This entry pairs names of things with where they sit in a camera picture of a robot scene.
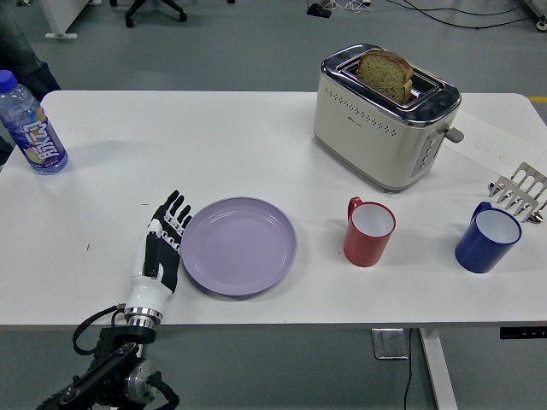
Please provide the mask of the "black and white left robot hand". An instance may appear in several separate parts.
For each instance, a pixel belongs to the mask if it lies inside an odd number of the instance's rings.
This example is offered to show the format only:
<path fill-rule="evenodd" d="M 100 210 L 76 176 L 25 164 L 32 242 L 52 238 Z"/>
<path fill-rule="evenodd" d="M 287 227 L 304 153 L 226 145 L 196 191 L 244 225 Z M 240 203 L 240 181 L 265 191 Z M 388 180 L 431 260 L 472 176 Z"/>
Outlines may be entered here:
<path fill-rule="evenodd" d="M 180 245 L 190 220 L 191 206 L 176 190 L 154 212 L 138 247 L 128 313 L 163 315 L 167 299 L 176 291 Z"/>

